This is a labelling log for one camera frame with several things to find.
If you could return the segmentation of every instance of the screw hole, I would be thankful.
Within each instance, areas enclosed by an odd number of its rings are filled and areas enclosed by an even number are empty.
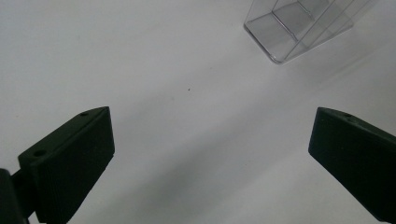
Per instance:
[[[46,154],[47,152],[46,152],[46,150],[38,150],[38,151],[36,151],[33,155],[35,156],[35,157],[40,157],[40,156],[43,156],[44,154]]]

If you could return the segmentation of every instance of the clear acrylic organizer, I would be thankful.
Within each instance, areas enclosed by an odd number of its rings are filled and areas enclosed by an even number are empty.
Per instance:
[[[374,0],[254,0],[245,28],[275,63],[350,29]]]

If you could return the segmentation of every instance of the white surface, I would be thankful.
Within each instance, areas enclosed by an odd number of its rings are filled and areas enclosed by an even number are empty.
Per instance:
[[[318,106],[396,134],[396,1],[280,66],[250,5],[0,1],[1,167],[109,105],[115,158],[70,223],[377,223],[307,148]]]

